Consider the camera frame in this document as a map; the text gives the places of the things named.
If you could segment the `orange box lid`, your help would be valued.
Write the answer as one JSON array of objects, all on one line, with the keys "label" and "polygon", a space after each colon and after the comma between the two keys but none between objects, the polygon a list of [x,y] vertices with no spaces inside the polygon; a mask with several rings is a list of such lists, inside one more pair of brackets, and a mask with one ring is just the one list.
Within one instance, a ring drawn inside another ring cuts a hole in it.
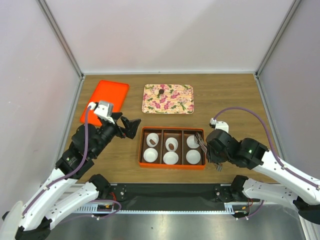
[{"label": "orange box lid", "polygon": [[129,88],[127,83],[100,80],[83,110],[80,122],[85,123],[85,113],[90,102],[109,102],[113,104],[113,112],[120,112]]}]

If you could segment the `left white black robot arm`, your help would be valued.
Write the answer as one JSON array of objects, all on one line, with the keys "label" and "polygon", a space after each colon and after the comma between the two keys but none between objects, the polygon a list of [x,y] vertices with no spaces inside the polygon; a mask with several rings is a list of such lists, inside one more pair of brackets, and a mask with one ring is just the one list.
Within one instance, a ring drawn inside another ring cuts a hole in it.
[{"label": "left white black robot arm", "polygon": [[61,199],[93,165],[94,160],[114,137],[133,139],[141,123],[129,120],[121,112],[99,119],[96,128],[87,121],[78,127],[71,144],[55,164],[47,180],[26,203],[17,202],[2,216],[2,240],[44,240],[58,223],[83,205],[93,201],[113,203],[111,185],[101,175],[93,175],[82,187]]}]

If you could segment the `white paper cup back left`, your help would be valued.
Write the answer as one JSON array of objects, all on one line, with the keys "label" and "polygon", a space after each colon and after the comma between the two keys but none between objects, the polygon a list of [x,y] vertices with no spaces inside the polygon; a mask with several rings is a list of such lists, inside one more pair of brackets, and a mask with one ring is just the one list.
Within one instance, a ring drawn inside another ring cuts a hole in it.
[{"label": "white paper cup back left", "polygon": [[[155,144],[152,145],[150,144],[150,140],[155,141]],[[146,143],[150,148],[154,148],[155,146],[157,146],[157,144],[159,143],[159,136],[157,133],[150,133],[147,135],[146,137]]]}]

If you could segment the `white paper cup back right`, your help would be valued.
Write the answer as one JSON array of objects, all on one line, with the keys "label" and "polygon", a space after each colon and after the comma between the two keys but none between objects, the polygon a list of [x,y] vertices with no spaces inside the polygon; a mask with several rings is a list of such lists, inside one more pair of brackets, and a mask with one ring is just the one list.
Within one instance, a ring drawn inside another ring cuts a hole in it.
[{"label": "white paper cup back right", "polygon": [[195,135],[190,135],[186,139],[186,144],[190,149],[197,149],[200,145]]}]

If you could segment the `orange chocolate box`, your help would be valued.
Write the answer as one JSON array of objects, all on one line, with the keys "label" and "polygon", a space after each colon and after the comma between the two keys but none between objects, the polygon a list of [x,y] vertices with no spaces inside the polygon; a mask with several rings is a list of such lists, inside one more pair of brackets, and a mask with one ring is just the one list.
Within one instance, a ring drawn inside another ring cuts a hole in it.
[{"label": "orange chocolate box", "polygon": [[[159,136],[159,142],[157,146],[152,147],[158,152],[158,157],[155,162],[146,162],[143,158],[144,151],[150,148],[147,145],[147,135],[150,133],[156,133]],[[200,148],[191,149],[187,145],[187,138],[190,135],[199,133],[201,137],[204,137],[204,130],[202,128],[182,128],[182,127],[143,127],[141,130],[141,140],[138,155],[138,163],[142,168],[159,168],[159,169],[180,169],[180,170],[203,170],[206,165],[206,154]],[[163,162],[164,154],[169,152],[166,149],[165,142],[168,138],[176,138],[178,141],[178,148],[175,153],[178,154],[179,160],[174,165],[165,164]],[[201,155],[201,160],[198,164],[189,164],[186,160],[186,154],[190,150],[197,150]]]}]

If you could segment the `black base mat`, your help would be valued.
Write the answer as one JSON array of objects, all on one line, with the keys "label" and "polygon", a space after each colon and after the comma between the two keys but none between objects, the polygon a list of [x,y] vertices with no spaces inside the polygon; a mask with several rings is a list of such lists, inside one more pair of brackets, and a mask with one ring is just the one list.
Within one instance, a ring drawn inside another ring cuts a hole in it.
[{"label": "black base mat", "polygon": [[117,183],[111,191],[127,211],[221,211],[224,203],[250,202],[218,183]]}]

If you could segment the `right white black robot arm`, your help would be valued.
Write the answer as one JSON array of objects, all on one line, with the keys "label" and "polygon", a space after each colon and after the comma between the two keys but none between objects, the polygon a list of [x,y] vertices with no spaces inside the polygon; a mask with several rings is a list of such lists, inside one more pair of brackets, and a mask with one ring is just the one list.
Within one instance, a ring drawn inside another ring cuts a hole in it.
[{"label": "right white black robot arm", "polygon": [[237,141],[229,133],[215,129],[206,138],[208,162],[229,162],[239,168],[261,173],[276,184],[263,183],[237,175],[231,183],[230,195],[236,201],[244,198],[273,202],[298,212],[305,220],[320,223],[320,181],[282,159],[265,145],[245,138]]}]

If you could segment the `brown oval chocolate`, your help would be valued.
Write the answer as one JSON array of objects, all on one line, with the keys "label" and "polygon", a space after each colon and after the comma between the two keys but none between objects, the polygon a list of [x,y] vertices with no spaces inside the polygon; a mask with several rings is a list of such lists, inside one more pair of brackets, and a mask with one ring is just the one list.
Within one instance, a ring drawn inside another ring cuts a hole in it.
[{"label": "brown oval chocolate", "polygon": [[175,149],[175,146],[174,146],[172,143],[170,143],[170,144],[168,145],[168,147],[169,147],[170,150],[174,150],[174,149]]}]

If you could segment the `floral serving tray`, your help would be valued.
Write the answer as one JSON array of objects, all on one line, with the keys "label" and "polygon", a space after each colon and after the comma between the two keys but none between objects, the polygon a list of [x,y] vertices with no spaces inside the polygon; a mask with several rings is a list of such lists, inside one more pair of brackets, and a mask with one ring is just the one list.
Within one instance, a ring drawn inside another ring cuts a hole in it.
[{"label": "floral serving tray", "polygon": [[195,109],[194,89],[189,84],[146,84],[142,112],[145,114],[190,115]]}]

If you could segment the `white paper cup front middle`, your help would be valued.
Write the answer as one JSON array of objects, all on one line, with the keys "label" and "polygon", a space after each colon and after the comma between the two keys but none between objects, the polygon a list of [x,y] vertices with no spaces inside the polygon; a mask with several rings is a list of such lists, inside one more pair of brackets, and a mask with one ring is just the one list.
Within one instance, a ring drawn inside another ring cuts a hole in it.
[{"label": "white paper cup front middle", "polygon": [[177,153],[175,153],[173,151],[168,151],[163,156],[163,162],[166,165],[175,165],[178,163],[178,161],[179,161],[179,156]]}]

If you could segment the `white paper cup back middle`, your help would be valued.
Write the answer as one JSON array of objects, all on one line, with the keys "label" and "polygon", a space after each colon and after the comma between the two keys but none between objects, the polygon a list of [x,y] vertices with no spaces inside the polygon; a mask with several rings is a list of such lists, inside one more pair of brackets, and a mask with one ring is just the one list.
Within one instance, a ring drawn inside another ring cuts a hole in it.
[{"label": "white paper cup back middle", "polygon": [[169,137],[165,141],[165,148],[169,152],[175,152],[179,146],[178,140],[174,137]]}]

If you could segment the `white paper cup front right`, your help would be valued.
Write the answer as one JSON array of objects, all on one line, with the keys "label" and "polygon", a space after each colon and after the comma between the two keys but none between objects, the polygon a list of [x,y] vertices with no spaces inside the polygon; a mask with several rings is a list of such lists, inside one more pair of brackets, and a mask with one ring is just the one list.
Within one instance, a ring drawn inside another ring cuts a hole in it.
[{"label": "white paper cup front right", "polygon": [[186,153],[186,160],[189,164],[196,165],[201,160],[201,154],[195,149],[189,150]]}]

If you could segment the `white paper cup front left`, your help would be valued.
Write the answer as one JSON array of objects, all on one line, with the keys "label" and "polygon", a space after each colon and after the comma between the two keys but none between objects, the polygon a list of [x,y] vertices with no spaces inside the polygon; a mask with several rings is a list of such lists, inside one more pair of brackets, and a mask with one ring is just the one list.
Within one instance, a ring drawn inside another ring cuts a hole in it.
[{"label": "white paper cup front left", "polygon": [[153,163],[157,160],[158,158],[158,152],[154,148],[147,148],[144,153],[143,153],[143,159],[147,163]]}]

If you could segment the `white paper cup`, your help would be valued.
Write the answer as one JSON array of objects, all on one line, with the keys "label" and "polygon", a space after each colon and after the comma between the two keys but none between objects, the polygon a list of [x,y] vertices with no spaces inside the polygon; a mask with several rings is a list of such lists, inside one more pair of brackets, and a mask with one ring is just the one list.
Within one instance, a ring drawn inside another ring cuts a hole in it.
[{"label": "white paper cup", "polygon": [[174,137],[169,137],[165,141],[165,148],[169,152],[175,152],[179,146],[178,140]]},{"label": "white paper cup", "polygon": [[[152,145],[150,144],[150,140],[155,141],[155,144]],[[150,133],[147,135],[146,137],[146,143],[150,148],[154,148],[155,146],[157,146],[157,144],[159,143],[159,136],[157,133]]]},{"label": "white paper cup", "polygon": [[158,152],[154,148],[147,148],[144,153],[143,153],[143,159],[147,163],[153,163],[157,160],[158,158]]},{"label": "white paper cup", "polygon": [[189,150],[186,153],[186,160],[189,164],[196,165],[201,160],[201,154],[195,149]]},{"label": "white paper cup", "polygon": [[178,163],[178,161],[179,161],[179,156],[177,153],[175,153],[173,151],[168,151],[163,156],[163,162],[166,165],[175,165]]},{"label": "white paper cup", "polygon": [[186,139],[186,144],[190,149],[197,149],[200,145],[195,135],[190,135]]}]

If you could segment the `metal tongs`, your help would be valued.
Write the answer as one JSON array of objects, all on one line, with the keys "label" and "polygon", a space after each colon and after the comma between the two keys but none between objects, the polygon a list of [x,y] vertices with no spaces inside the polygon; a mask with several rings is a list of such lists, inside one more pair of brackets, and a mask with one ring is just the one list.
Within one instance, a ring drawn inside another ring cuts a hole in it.
[{"label": "metal tongs", "polygon": [[[202,138],[202,136],[197,132],[195,134],[195,139],[196,139],[196,142],[197,144],[200,146],[200,148],[202,149],[202,151],[205,153],[205,155],[207,156],[208,155],[208,149],[207,149],[207,146]],[[214,163],[214,166],[216,168],[216,170],[218,172],[220,172],[223,168],[223,165],[221,163]]]}]

